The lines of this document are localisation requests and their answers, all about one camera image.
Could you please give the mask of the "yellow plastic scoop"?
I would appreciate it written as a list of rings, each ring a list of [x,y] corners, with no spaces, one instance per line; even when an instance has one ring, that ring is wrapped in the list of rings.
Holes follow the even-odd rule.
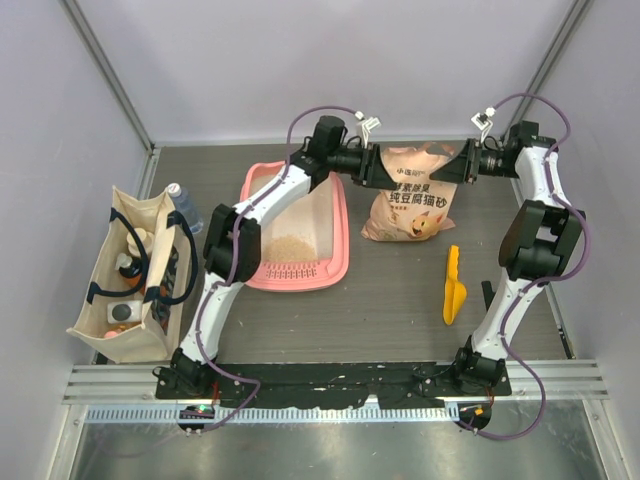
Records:
[[[443,321],[452,325],[467,298],[467,289],[459,280],[460,249],[451,245],[448,250],[444,285]]]

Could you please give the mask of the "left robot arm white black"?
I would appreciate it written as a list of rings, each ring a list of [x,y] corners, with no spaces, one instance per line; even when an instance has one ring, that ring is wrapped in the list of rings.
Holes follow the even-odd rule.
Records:
[[[380,120],[354,112],[359,133],[348,140],[346,124],[336,115],[339,110],[318,108],[321,117],[312,135],[288,153],[272,180],[246,200],[214,209],[205,240],[203,291],[194,319],[169,367],[158,374],[159,387],[167,388],[170,397],[200,399],[213,388],[221,373],[214,362],[220,337],[236,296],[258,270],[265,227],[333,173],[348,175],[365,188],[395,189],[379,145],[369,141]]]

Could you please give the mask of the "dark bottle white pump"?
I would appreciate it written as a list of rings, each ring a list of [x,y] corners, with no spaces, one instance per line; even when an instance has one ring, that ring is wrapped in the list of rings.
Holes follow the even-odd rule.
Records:
[[[116,257],[115,270],[129,283],[138,281],[143,270],[143,262],[138,257],[120,253]]]

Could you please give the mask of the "clear plastic water bottle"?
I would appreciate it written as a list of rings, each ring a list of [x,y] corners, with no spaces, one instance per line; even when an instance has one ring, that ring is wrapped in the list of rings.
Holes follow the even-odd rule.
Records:
[[[179,183],[170,183],[166,191],[176,210],[178,210],[188,223],[191,232],[196,235],[202,231],[204,221],[199,213],[188,189]]]

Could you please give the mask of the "tan litter pile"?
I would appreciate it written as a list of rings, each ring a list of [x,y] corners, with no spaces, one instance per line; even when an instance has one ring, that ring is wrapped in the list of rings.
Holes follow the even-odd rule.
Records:
[[[304,239],[287,235],[266,245],[263,257],[271,263],[313,262],[317,260],[315,248]]]

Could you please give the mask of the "aluminium rail frame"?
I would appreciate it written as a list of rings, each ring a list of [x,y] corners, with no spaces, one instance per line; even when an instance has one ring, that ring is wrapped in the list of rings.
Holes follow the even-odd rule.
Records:
[[[227,364],[196,387],[147,364],[76,365],[63,394],[88,406],[100,423],[177,421],[235,424],[426,422],[457,420],[500,401],[605,400],[593,360],[541,360],[527,368],[510,361],[494,387],[456,386],[447,364]]]

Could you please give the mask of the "beige wooden item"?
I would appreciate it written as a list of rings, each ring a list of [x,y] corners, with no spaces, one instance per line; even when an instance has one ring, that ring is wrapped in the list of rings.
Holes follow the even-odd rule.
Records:
[[[151,256],[154,247],[155,235],[153,232],[136,227],[134,233],[128,233],[126,237],[128,252],[133,257],[140,258],[141,251]]]

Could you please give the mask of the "beige canvas tote bag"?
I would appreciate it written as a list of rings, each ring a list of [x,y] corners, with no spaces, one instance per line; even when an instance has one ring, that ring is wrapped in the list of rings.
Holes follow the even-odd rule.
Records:
[[[136,227],[155,235],[151,256],[138,281],[127,282],[116,270],[120,253],[128,255],[126,237]],[[116,363],[168,360],[178,347],[183,304],[195,290],[198,254],[193,234],[167,192],[138,200],[115,188],[109,228],[94,265],[85,300],[67,333]],[[140,300],[140,322],[107,322],[111,302]]]

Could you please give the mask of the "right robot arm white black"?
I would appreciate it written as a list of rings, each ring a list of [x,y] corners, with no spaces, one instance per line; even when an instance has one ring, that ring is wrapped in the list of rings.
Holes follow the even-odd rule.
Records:
[[[431,173],[447,183],[472,183],[478,176],[516,179],[523,202],[500,246],[498,287],[484,284],[487,313],[461,347],[444,377],[464,395],[495,390],[507,379],[511,340],[531,302],[559,280],[579,240],[586,216],[566,197],[558,173],[559,146],[535,122],[509,129],[495,149],[470,139],[457,156]]]

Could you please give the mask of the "pink litter box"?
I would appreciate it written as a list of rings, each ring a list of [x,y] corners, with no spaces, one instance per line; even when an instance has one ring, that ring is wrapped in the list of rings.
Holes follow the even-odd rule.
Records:
[[[262,229],[261,263],[247,285],[272,292],[330,287],[348,270],[349,247],[344,187],[332,173]]]

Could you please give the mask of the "white bottle grey cap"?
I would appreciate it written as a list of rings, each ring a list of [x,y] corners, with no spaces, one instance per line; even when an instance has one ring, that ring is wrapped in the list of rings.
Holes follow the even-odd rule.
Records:
[[[106,308],[106,318],[107,322],[113,325],[140,322],[142,302],[140,300],[111,302]]]

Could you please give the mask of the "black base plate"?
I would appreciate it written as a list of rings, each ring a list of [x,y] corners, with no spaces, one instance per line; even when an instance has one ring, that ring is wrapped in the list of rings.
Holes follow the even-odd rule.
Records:
[[[498,397],[512,393],[502,373],[495,386],[462,382],[454,368],[436,362],[222,364],[183,361],[154,368],[161,400],[217,400],[223,407],[344,410],[375,396],[383,409],[438,406],[444,397]]]

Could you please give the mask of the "pink cat litter bag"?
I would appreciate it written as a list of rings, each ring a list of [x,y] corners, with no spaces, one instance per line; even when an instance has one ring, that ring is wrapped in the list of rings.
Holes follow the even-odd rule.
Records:
[[[453,228],[449,210],[457,185],[433,180],[430,174],[454,153],[454,146],[438,142],[384,150],[383,164],[396,188],[376,196],[361,235],[378,242],[417,242]]]

